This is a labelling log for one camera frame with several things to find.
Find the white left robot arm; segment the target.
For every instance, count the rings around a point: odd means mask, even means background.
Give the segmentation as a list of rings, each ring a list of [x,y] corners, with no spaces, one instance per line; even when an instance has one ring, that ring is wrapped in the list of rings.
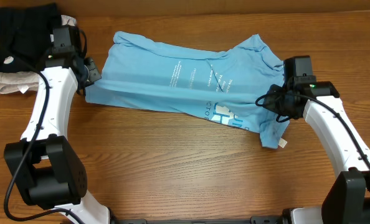
[[[61,213],[72,223],[116,223],[113,212],[87,188],[85,166],[67,140],[74,94],[101,78],[87,57],[87,38],[77,26],[64,25],[40,61],[36,101],[20,141],[9,143],[4,159],[12,174],[4,199],[6,216],[25,222]]]

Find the light blue t-shirt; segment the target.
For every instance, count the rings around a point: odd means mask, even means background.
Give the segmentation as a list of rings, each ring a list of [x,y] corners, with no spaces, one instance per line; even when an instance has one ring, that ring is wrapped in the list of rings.
[[[288,126],[256,101],[284,81],[283,62],[255,34],[221,52],[155,42],[117,32],[102,77],[86,101],[139,110],[185,113],[258,133],[275,149]]]

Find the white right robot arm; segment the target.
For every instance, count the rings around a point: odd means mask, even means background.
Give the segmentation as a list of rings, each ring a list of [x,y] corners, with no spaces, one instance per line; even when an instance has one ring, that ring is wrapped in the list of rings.
[[[370,223],[370,149],[349,120],[331,82],[319,82],[309,56],[283,62],[284,84],[260,97],[277,122],[303,118],[321,141],[336,180],[319,207],[284,209],[280,216],[255,217],[251,223]]]

